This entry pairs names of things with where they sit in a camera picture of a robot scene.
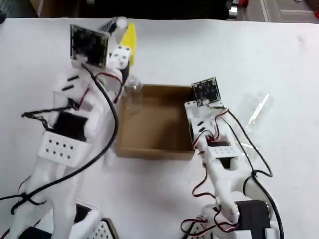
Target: black cable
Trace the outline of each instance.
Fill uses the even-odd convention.
[[[249,162],[249,165],[251,167],[251,170],[254,171],[254,167],[253,167],[253,164],[251,163],[250,161],[250,158],[248,157],[248,154],[246,153],[246,151],[244,150],[244,147],[241,145],[240,141],[239,141],[239,138],[237,137],[234,129],[232,128],[232,126],[230,126],[230,124],[223,118],[223,116],[221,116],[221,119],[228,125],[228,127],[230,128],[230,130],[233,132],[233,135],[235,136],[237,142],[239,143],[239,146],[241,148],[241,150],[244,152],[248,162]]]
[[[253,142],[250,140],[250,138],[248,137],[244,127],[241,125],[241,123],[239,122],[239,120],[237,119],[237,117],[231,112],[228,111],[229,114],[234,118],[234,120],[238,123],[240,129],[242,130],[243,134],[245,135],[246,139],[248,140],[248,142],[250,143],[250,145],[254,148],[254,150],[256,151],[256,153],[259,155],[259,157],[261,158],[261,160],[264,162],[264,164],[267,167],[267,170],[269,171],[269,174],[266,174],[268,177],[273,177],[273,172],[271,171],[268,163],[266,162],[266,160],[264,159],[264,157],[261,155],[261,153],[259,152],[259,150],[256,148],[256,146],[253,144]]]
[[[258,149],[255,147],[255,145],[253,144],[253,142],[250,140],[249,136],[247,135],[244,127],[241,125],[241,123],[239,122],[239,120],[237,119],[237,117],[231,112],[231,111],[228,111],[232,117],[235,119],[235,121],[238,123],[239,127],[241,128],[242,132],[244,133],[245,137],[247,138],[248,142],[251,144],[251,146],[254,148],[254,150],[258,153],[258,155],[260,156],[260,158],[262,159],[262,161],[265,163],[269,173],[266,173],[262,170],[256,170],[254,169],[254,167],[252,166],[251,164],[251,161],[248,157],[248,154],[246,153],[245,149],[242,147],[242,145],[240,144],[239,140],[238,140],[238,137],[235,133],[235,131],[233,130],[233,128],[230,126],[230,124],[228,122],[226,122],[225,119],[223,119],[225,121],[225,123],[229,126],[229,128],[231,129],[231,131],[233,132],[236,140],[238,141],[241,149],[243,150],[245,156],[247,157],[248,159],[248,162],[250,163],[251,167],[252,167],[252,172],[251,172],[251,175],[249,177],[247,177],[244,181],[244,184],[243,184],[243,193],[244,195],[246,195],[246,184],[247,182],[249,181],[249,179],[253,179],[254,182],[257,184],[257,186],[263,191],[263,193],[266,195],[266,197],[268,198],[273,210],[274,210],[274,213],[275,213],[275,216],[276,216],[276,219],[277,219],[277,223],[278,223],[278,229],[279,229],[279,235],[280,235],[280,239],[284,239],[285,238],[285,235],[284,235],[284,229],[283,229],[283,224],[282,224],[282,221],[281,221],[281,217],[279,215],[279,211],[278,211],[278,208],[276,206],[276,203],[275,201],[273,200],[273,198],[270,196],[270,194],[268,193],[268,191],[263,187],[263,185],[257,180],[257,173],[261,173],[261,174],[264,174],[268,177],[273,177],[273,173],[268,165],[268,163],[266,162],[266,160],[264,159],[264,157],[261,155],[261,153],[258,151]]]
[[[118,116],[116,114],[116,110],[113,106],[113,103],[111,101],[111,99],[109,98],[109,96],[107,95],[107,93],[105,92],[104,88],[97,82],[97,79],[96,77],[93,75],[93,73],[84,65],[82,64],[82,67],[87,70],[92,78],[92,80],[94,81],[95,85],[97,86],[97,88],[102,92],[103,96],[105,97],[105,99],[107,100],[109,106],[110,106],[110,109],[112,111],[112,114],[114,116],[114,121],[115,121],[115,124],[114,124],[114,131],[113,131],[113,134],[111,136],[111,139],[110,141],[108,142],[108,144],[102,149],[102,151],[96,155],[92,160],[90,160],[87,164],[85,164],[84,166],[82,166],[81,168],[77,169],[76,171],[58,179],[58,180],[55,180],[51,183],[48,183],[46,185],[43,185],[41,187],[39,187],[38,189],[30,192],[28,194],[28,197],[33,197],[35,194],[47,189],[48,187],[51,187],[51,186],[54,186],[58,183],[61,183],[61,182],[64,182],[65,180],[69,179],[69,178],[72,178],[74,177],[75,175],[83,172],[85,169],[87,169],[88,167],[90,167],[92,164],[94,164],[96,161],[98,161],[105,153],[106,151],[110,148],[110,146],[112,145],[112,143],[114,142],[115,140],[115,137],[117,135],[117,132],[118,132],[118,128],[119,128],[119,120],[118,120]],[[11,214],[14,215],[15,214],[15,211],[16,209],[21,206],[22,204],[24,204],[27,200],[25,198],[23,198],[21,201],[17,202],[11,209]]]
[[[6,197],[3,197],[3,198],[0,198],[0,201],[6,200],[6,199],[11,199],[11,198],[19,198],[19,197],[21,197],[21,194],[6,196]]]
[[[50,127],[48,126],[48,121],[43,117],[43,116],[36,116],[37,114],[41,113],[48,113],[48,112],[62,112],[64,110],[69,110],[69,109],[76,109],[74,103],[69,103],[67,106],[63,107],[58,107],[58,108],[51,108],[51,109],[43,109],[43,110],[38,110],[38,111],[29,111],[29,112],[24,112],[21,117],[27,117],[29,119],[34,119],[42,122],[43,127],[45,128],[46,131],[51,131]]]

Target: wire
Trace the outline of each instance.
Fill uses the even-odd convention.
[[[10,229],[6,230],[5,233],[0,237],[0,239],[4,239],[10,232]]]
[[[6,197],[3,197],[3,198],[0,198],[0,201],[6,200],[6,199],[11,199],[11,198],[19,198],[19,197],[21,197],[21,194],[6,196]]]
[[[45,128],[46,131],[51,131],[50,127],[48,126],[48,121],[43,117],[43,116],[36,116],[37,114],[40,113],[48,113],[48,112],[53,112],[53,111],[57,111],[57,112],[61,112],[64,110],[69,110],[72,108],[76,108],[74,102],[69,103],[67,106],[63,106],[63,107],[57,107],[57,108],[51,108],[51,109],[42,109],[42,110],[38,110],[38,111],[29,111],[29,112],[24,112],[21,117],[27,117],[30,119],[34,119],[34,120],[38,120],[40,122],[42,122],[43,127]]]
[[[202,230],[201,232],[198,232],[198,233],[190,233],[188,231],[186,231],[184,228],[183,228],[183,224],[184,223],[187,223],[187,222],[194,222],[194,223],[206,223],[207,222],[207,219],[206,220],[202,220],[202,219],[185,219],[184,221],[182,221],[182,223],[180,224],[180,229],[187,235],[191,236],[191,237],[199,237],[201,235],[204,235],[206,232],[208,232],[209,230],[213,229],[214,227],[216,227],[216,225],[212,225],[204,230]]]
[[[122,87],[123,87],[123,83],[122,81],[120,80],[120,78],[118,78],[116,75],[112,75],[112,74],[109,74],[109,73],[106,73],[106,72],[99,72],[98,74],[96,74],[96,78],[100,75],[103,75],[103,76],[109,76],[109,77],[113,77],[114,79],[116,79],[119,83],[120,83],[120,89],[119,89],[119,92],[117,93],[115,99],[114,99],[114,103],[116,103],[118,101],[118,98],[122,92]]]
[[[271,171],[268,163],[266,162],[266,160],[264,159],[264,157],[261,155],[261,153],[259,152],[259,150],[256,148],[256,146],[253,144],[253,142],[250,140],[249,136],[247,135],[244,127],[241,125],[241,123],[239,122],[238,118],[231,112],[231,111],[228,111],[229,114],[234,118],[234,120],[237,122],[238,126],[240,127],[240,129],[242,130],[243,134],[245,135],[246,139],[248,140],[248,142],[250,143],[250,145],[254,148],[254,150],[256,151],[256,153],[259,155],[259,157],[261,158],[261,160],[264,162],[264,164],[266,165],[267,167],[267,170],[269,172],[269,174],[265,173],[264,171],[261,171],[261,170],[256,170],[260,173],[263,173],[265,174],[266,176],[268,177],[273,177],[273,172]]]
[[[264,164],[266,165],[269,173],[266,173],[262,170],[256,170],[254,169],[254,167],[252,166],[251,164],[251,161],[248,157],[248,154],[246,153],[245,149],[242,147],[242,145],[240,144],[239,140],[238,140],[238,137],[235,133],[235,131],[232,129],[232,127],[230,126],[230,124],[228,122],[226,122],[224,119],[224,121],[227,123],[227,125],[229,126],[229,128],[231,129],[231,131],[233,132],[236,140],[239,142],[239,145],[241,147],[241,149],[243,150],[245,156],[247,157],[248,159],[248,162],[250,163],[250,166],[252,167],[252,172],[251,172],[251,175],[249,177],[247,177],[244,181],[244,184],[243,184],[243,193],[244,195],[246,195],[246,184],[247,182],[250,180],[250,179],[253,179],[254,182],[257,184],[257,186],[262,190],[262,192],[266,195],[266,197],[268,198],[273,210],[274,210],[274,213],[275,213],[275,216],[276,216],[276,219],[277,219],[277,223],[278,223],[278,229],[279,229],[279,235],[280,235],[280,239],[284,239],[285,238],[285,235],[284,235],[284,229],[283,229],[283,225],[282,225],[282,221],[281,221],[281,217],[280,217],[280,214],[279,214],[279,211],[278,211],[278,208],[276,206],[276,203],[275,201],[273,200],[273,198],[271,197],[271,195],[268,193],[268,191],[264,188],[264,186],[258,181],[257,179],[257,173],[261,173],[261,174],[264,174],[268,177],[273,177],[273,173],[268,165],[268,163],[266,162],[266,160],[264,159],[264,157],[261,155],[261,153],[259,152],[259,150],[255,147],[255,145],[253,144],[253,142],[250,140],[249,136],[247,135],[244,127],[241,125],[241,123],[239,122],[239,120],[237,119],[237,117],[231,112],[231,111],[228,111],[230,113],[230,115],[235,119],[235,121],[238,123],[239,127],[241,128],[242,132],[244,133],[245,137],[247,138],[248,142],[251,144],[251,146],[254,148],[254,150],[257,152],[257,154],[260,156],[260,158],[262,159],[262,161],[264,162]]]
[[[234,129],[232,128],[232,126],[230,126],[230,124],[229,124],[223,117],[221,117],[221,118],[222,118],[222,120],[228,125],[228,127],[230,128],[230,130],[232,131],[232,133],[233,133],[233,135],[235,136],[237,142],[239,143],[239,146],[240,146],[241,150],[244,152],[244,154],[245,154],[245,156],[246,156],[246,158],[247,158],[247,160],[248,160],[248,162],[249,162],[249,165],[250,165],[250,167],[251,167],[251,170],[253,171],[253,170],[254,170],[253,164],[251,163],[250,158],[249,158],[247,152],[245,151],[244,147],[241,145],[241,143],[240,143],[240,141],[239,141],[239,138],[237,137],[237,135],[236,135]]]
[[[32,176],[32,175],[30,175],[29,177],[27,177],[27,178],[20,184],[20,186],[19,186],[19,188],[18,188],[18,193],[19,193],[19,191],[20,191],[22,185],[23,185],[26,181],[28,181],[28,180],[31,178],[31,176]]]
[[[198,142],[199,142],[199,138],[200,138],[204,133],[206,133],[206,132],[209,132],[209,133],[212,135],[212,137],[214,138],[213,133],[212,133],[210,130],[206,129],[206,130],[204,130],[203,132],[201,132],[201,133],[199,134],[199,136],[196,138],[196,140],[194,140],[193,145],[192,145],[193,148],[196,148],[196,145],[197,145]]]
[[[211,194],[211,193],[208,193],[208,192],[195,194],[195,191],[196,191],[200,186],[202,186],[202,185],[206,182],[206,180],[207,180],[207,178],[208,178],[208,172],[207,172],[206,164],[204,164],[204,168],[205,168],[205,171],[206,171],[205,178],[204,178],[199,184],[197,184],[197,185],[194,187],[194,189],[193,189],[193,191],[192,191],[192,194],[193,194],[193,196],[196,197],[196,198],[199,198],[199,197],[208,195],[208,196],[211,196],[211,197],[213,197],[214,199],[216,199],[216,196],[215,196],[215,195],[213,195],[213,194]]]
[[[217,118],[218,117],[221,117],[222,115],[226,114],[227,112],[229,112],[229,109],[228,108],[225,108],[224,111],[222,111],[221,113],[219,113],[218,115],[215,116],[215,127],[216,127],[216,138],[213,137],[213,141],[217,141],[219,139],[219,135],[220,135],[220,132],[219,132],[219,127],[218,127],[218,124],[217,124]]]
[[[81,97],[81,99],[80,99],[80,101],[79,101],[79,107],[81,107],[81,105],[82,105],[82,103],[83,103],[83,101],[84,101],[84,98],[85,98],[86,94],[89,92],[89,90],[90,90],[89,87],[86,88],[86,90],[85,90],[83,96]]]
[[[220,207],[220,210],[219,210],[219,211],[215,214],[215,216],[214,216],[215,225],[216,225],[219,229],[221,229],[223,232],[225,232],[225,233],[229,233],[229,232],[235,230],[235,229],[237,228],[237,224],[231,224],[231,223],[228,223],[228,222],[219,223],[219,222],[217,221],[216,217],[220,214],[220,212],[221,212],[221,207]],[[222,227],[222,225],[228,225],[228,226],[232,226],[232,227],[227,228],[227,229],[224,229],[224,228]]]
[[[102,149],[102,151],[96,155],[93,159],[91,159],[87,164],[85,164],[84,166],[82,166],[81,168],[77,169],[76,171],[58,179],[58,180],[55,180],[51,183],[48,183],[48,184],[45,184],[41,187],[39,187],[38,189],[30,192],[29,194],[27,194],[27,196],[29,198],[33,197],[34,195],[36,195],[37,193],[51,187],[51,186],[54,186],[58,183],[61,183],[61,182],[64,182],[65,180],[69,179],[69,178],[72,178],[74,177],[75,175],[83,172],[85,169],[87,169],[88,167],[90,167],[92,164],[94,164],[96,161],[98,161],[105,153],[106,151],[110,148],[110,146],[112,145],[112,143],[114,142],[115,140],[115,137],[117,135],[117,132],[118,132],[118,128],[119,128],[119,120],[118,120],[118,116],[116,114],[116,110],[113,106],[113,103],[111,101],[111,99],[109,98],[109,96],[107,95],[106,91],[103,89],[103,87],[98,83],[97,81],[97,78],[93,75],[93,73],[84,65],[82,64],[82,67],[89,72],[92,80],[94,81],[95,85],[97,86],[97,88],[102,92],[103,96],[105,97],[105,99],[107,100],[109,106],[110,106],[110,109],[112,111],[112,114],[114,116],[114,121],[115,121],[115,124],[114,124],[114,131],[113,131],[113,134],[111,136],[111,139],[110,141],[107,143],[107,145]],[[26,198],[23,198],[21,201],[17,202],[11,209],[11,214],[14,215],[15,214],[15,211],[16,209],[21,206],[22,204],[24,204],[26,201],[28,201]]]

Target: white plastic part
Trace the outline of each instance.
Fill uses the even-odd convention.
[[[131,55],[131,49],[128,46],[118,46],[110,57],[110,62],[117,69],[123,70],[127,67]]]
[[[116,43],[120,44],[126,30],[128,29],[129,21],[125,17],[119,17],[116,20],[116,30],[114,31]]]
[[[190,231],[190,233],[200,233],[202,232],[206,227],[203,227],[201,223],[195,223]],[[213,233],[211,231],[206,232],[205,234],[201,236],[188,236],[187,239],[211,239],[213,236]]]
[[[69,239],[86,239],[92,235],[92,232],[99,225],[102,215],[99,209],[93,205],[77,201],[77,204],[83,205],[91,210],[88,212],[86,217],[73,224]],[[36,228],[41,229],[48,233],[53,233],[53,210],[50,210],[47,215],[36,225]]]
[[[92,70],[94,75],[101,71],[101,69],[92,66],[89,66],[89,69]],[[116,68],[108,70],[106,73],[116,74],[122,80],[122,74]],[[110,100],[113,101],[115,90],[110,90],[108,86],[106,86],[106,91]],[[78,111],[68,110],[68,112],[88,118],[84,125],[86,142],[45,132],[38,151],[34,173],[28,183],[25,184],[27,193],[63,177],[66,172],[70,173],[86,164],[88,160],[92,159],[88,157],[90,153],[97,145],[101,144],[100,141],[103,140],[103,132],[106,127],[106,115],[110,109],[106,99],[84,69],[72,69],[60,75],[54,88],[53,107],[66,106],[69,99],[79,103],[82,98],[83,104],[88,107],[83,107],[84,109]],[[58,112],[49,114],[49,125],[51,127],[56,123],[58,115]],[[82,184],[82,178],[83,173],[77,174],[32,197],[32,200],[36,202],[46,201],[43,205],[35,206],[30,202],[21,205],[16,210],[7,237],[17,239],[25,229],[33,226],[52,210],[54,230],[51,239],[68,239],[76,214],[76,198]]]
[[[188,121],[192,127],[194,138],[196,139],[203,130],[209,130],[213,134],[215,130],[215,117],[221,113],[223,109],[214,108],[222,106],[222,102],[215,102],[208,106],[198,107],[196,101],[186,102],[185,109]],[[215,196],[217,197],[217,205],[221,206],[221,213],[219,218],[223,221],[230,223],[237,223],[239,219],[239,210],[237,204],[232,197],[233,192],[243,192],[243,184],[247,177],[251,175],[251,168],[247,162],[247,159],[243,157],[243,154],[236,145],[235,138],[228,125],[217,118],[216,120],[220,132],[218,141],[227,142],[229,146],[208,146],[206,134],[202,134],[199,138],[197,148],[199,151],[204,151],[203,162],[206,164],[209,178],[211,179],[215,187]],[[224,168],[222,165],[223,158],[232,158],[230,162],[230,168]],[[249,180],[246,184],[246,196],[250,199],[263,200],[268,205],[271,205],[266,195],[261,189],[254,183],[253,180]],[[214,215],[216,211],[212,209],[212,205],[206,205],[203,208],[202,214],[208,219],[207,226],[214,225]],[[270,218],[273,216],[273,208],[269,207]],[[221,239],[249,239],[251,238],[250,231],[233,231],[230,233],[224,233],[219,228],[214,228],[214,235]],[[269,230],[269,236],[272,239],[272,230]]]
[[[83,239],[114,239],[106,222],[100,222],[95,230]]]
[[[92,145],[88,143],[46,131],[38,156],[74,168],[87,158],[91,148]]]

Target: brown cardboard box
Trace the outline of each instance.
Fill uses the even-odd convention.
[[[191,160],[193,150],[184,103],[191,87],[144,85],[142,108],[126,111],[122,97],[116,154],[145,159]]]

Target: plastic bottle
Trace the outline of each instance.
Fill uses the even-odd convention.
[[[129,75],[124,85],[124,96],[126,97],[125,110],[137,112],[142,107],[141,81],[134,75]]]

